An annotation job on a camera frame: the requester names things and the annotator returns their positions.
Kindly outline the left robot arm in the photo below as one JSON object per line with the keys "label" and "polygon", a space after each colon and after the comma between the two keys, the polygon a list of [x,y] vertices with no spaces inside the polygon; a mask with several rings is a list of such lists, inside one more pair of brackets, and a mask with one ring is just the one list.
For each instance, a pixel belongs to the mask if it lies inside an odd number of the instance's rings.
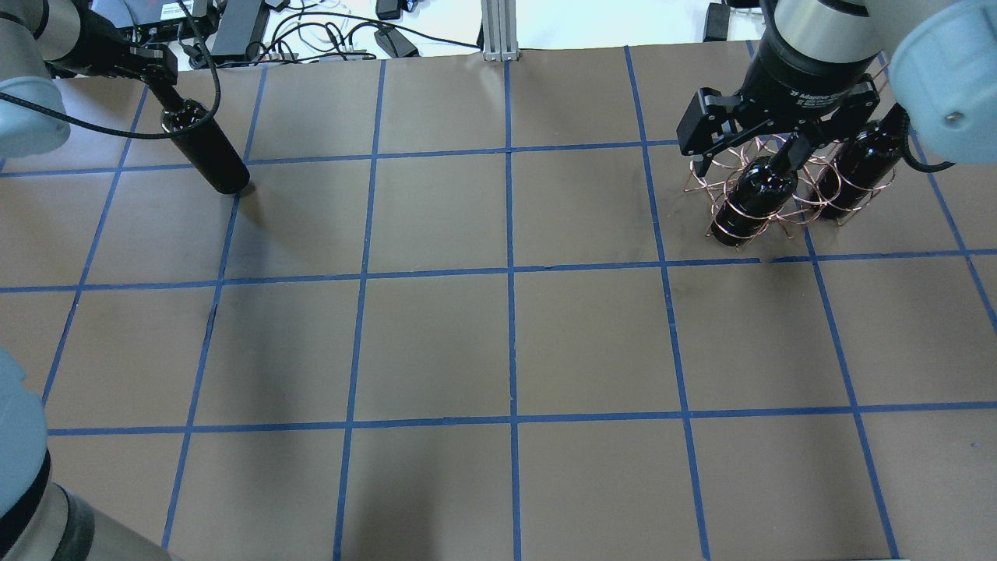
{"label": "left robot arm", "polygon": [[[164,76],[174,63],[143,51],[84,1],[2,3],[2,156],[40,155],[70,135],[51,69],[85,76]],[[41,399],[2,354],[2,558],[171,560],[174,554],[65,489],[52,476]]]}

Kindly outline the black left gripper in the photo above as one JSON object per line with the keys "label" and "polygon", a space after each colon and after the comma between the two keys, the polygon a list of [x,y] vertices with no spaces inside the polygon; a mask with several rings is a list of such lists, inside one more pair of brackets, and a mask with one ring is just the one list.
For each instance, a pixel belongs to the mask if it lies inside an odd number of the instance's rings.
{"label": "black left gripper", "polygon": [[85,76],[146,79],[164,117],[185,110],[185,100],[169,79],[177,77],[177,57],[165,44],[135,44],[95,12],[81,17],[78,73]]}

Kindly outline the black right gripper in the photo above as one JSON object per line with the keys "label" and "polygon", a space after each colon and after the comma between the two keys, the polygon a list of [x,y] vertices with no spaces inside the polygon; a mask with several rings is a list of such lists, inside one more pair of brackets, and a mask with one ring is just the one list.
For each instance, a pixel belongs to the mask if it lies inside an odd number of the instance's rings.
{"label": "black right gripper", "polygon": [[680,152],[691,157],[695,177],[705,178],[717,153],[758,130],[792,132],[770,167],[777,174],[798,173],[818,148],[805,129],[857,132],[882,102],[868,74],[871,61],[813,59],[779,36],[765,35],[736,95],[708,86],[694,93],[676,129]]}

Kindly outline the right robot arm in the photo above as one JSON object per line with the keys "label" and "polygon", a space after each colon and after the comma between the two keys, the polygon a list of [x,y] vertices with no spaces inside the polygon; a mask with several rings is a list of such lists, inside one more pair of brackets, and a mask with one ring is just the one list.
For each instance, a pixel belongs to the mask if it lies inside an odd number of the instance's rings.
{"label": "right robot arm", "polygon": [[888,57],[888,83],[920,141],[957,164],[996,160],[993,1],[763,1],[766,29],[737,92],[695,95],[677,128],[705,175],[723,150],[757,137],[794,138],[794,164],[847,141],[879,103],[868,67]]}

